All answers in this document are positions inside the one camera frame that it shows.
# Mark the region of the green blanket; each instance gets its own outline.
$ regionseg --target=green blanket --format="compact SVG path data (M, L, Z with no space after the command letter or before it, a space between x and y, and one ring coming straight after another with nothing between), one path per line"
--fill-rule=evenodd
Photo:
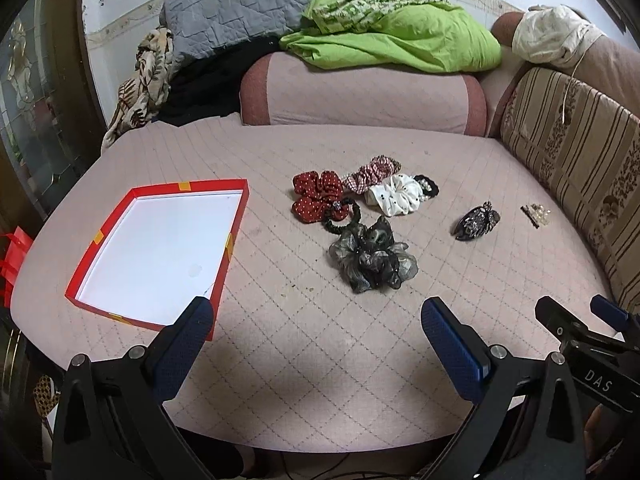
M324 69L400 63L424 72L480 72L500 65L500 44L445 0L312 0L315 23L280 46Z

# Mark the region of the pink bolster pillow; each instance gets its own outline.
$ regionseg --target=pink bolster pillow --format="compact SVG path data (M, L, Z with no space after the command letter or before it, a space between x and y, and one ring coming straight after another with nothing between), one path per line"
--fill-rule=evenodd
M484 136L486 102L467 74L404 66L322 70L285 52L259 59L240 87L244 124L392 126Z

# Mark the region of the black hair tie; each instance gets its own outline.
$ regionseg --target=black hair tie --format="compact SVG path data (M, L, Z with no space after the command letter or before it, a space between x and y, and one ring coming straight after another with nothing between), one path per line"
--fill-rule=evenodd
M326 228L326 230L329 231L331 234L338 235L338 236L340 236L345 229L351 229L353 227L356 227L360 223L360 218L361 218L360 206L356 204L353 198L350 198L347 196L342 200L340 200L340 204L350 205L353 211L353 218L351 218L351 221L347 225L337 226L332 222L331 208L327 208L327 210L324 212L324 220L322 220L322 224L324 224L324 227Z

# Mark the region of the white string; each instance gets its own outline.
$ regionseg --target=white string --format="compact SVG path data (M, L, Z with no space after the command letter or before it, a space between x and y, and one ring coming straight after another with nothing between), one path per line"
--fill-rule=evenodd
M584 55L587 53L587 50L585 50L582 53L582 55L580 56L580 59L578 60L578 63L575 64L574 71L571 72L571 79L574 78L575 71L578 70L578 65L580 65L580 62L582 61L582 58L584 58ZM564 97L562 98L562 125L564 125L564 107L566 105L566 97L569 94L569 86L571 86L571 82L572 82L571 79L569 79L569 82L566 85L566 89L564 90Z

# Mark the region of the black beaded hair clip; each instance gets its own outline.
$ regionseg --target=black beaded hair clip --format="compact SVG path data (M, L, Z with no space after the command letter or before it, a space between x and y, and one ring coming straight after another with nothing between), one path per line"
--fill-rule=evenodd
M492 209L491 202L487 201L464 215L452 234L456 240L468 242L487 234L499 221L500 213Z

